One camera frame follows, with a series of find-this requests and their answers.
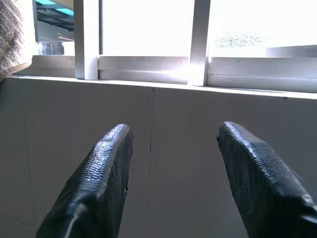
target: white window frame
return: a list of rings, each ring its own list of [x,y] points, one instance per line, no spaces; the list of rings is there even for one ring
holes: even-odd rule
[[[74,57],[34,56],[19,74],[317,93],[317,46],[267,48],[268,58],[209,58],[211,0],[195,0],[190,57],[99,55],[100,4],[74,1]]]

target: textured rubber material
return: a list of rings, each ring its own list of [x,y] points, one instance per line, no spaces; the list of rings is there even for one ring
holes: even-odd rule
[[[232,122],[222,124],[217,140],[250,238],[317,237],[311,195],[269,144]]]
[[[37,238],[118,237],[132,141],[130,127],[120,124],[92,148],[68,179]]]

